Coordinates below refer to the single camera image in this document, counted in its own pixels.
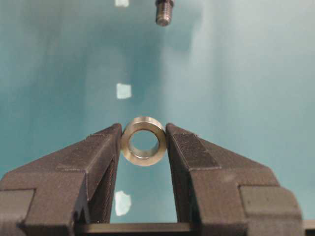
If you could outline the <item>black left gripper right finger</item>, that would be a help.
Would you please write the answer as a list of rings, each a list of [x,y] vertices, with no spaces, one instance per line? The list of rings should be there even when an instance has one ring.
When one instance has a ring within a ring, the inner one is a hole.
[[[294,194],[269,167],[167,124],[177,219],[203,236],[301,236]]]

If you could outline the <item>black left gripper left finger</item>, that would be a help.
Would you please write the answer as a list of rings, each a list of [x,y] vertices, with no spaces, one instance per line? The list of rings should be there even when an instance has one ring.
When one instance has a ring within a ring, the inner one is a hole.
[[[120,156],[116,123],[6,173],[3,236],[72,236],[76,223],[109,223]]]

